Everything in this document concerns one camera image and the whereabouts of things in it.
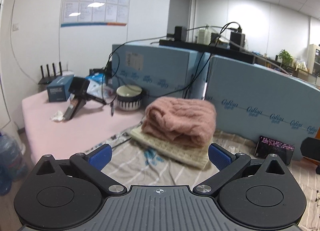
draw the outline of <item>cabinet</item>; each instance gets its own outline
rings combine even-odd
[[[309,45],[307,68],[310,74],[315,76],[320,75],[320,47],[316,44]]]

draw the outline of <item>folded pink towel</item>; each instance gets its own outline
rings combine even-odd
[[[208,145],[216,129],[216,110],[208,101],[160,97],[146,108],[144,133],[189,147]]]

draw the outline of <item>wall poster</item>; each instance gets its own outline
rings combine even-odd
[[[130,0],[63,0],[61,27],[128,23]]]

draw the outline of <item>blue water bottle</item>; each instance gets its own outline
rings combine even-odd
[[[0,196],[4,196],[11,189],[11,178],[8,175],[7,169],[0,165]]]
[[[0,165],[4,166],[12,181],[22,179],[28,167],[17,142],[7,134],[0,133]]]

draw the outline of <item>bed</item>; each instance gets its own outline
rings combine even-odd
[[[125,185],[127,189],[131,185],[189,185],[193,189],[195,185],[218,172],[210,162],[203,170],[199,170],[158,154],[154,149],[130,138],[129,132],[134,127],[86,151],[89,153],[104,143],[109,143],[113,150],[112,160],[102,172]],[[250,140],[217,130],[213,142],[233,154],[244,152],[254,158],[252,154],[255,144]],[[316,165],[306,159],[300,162],[292,161],[289,166],[307,199],[307,207],[299,223],[303,231],[320,230],[320,175],[316,174],[315,169]]]

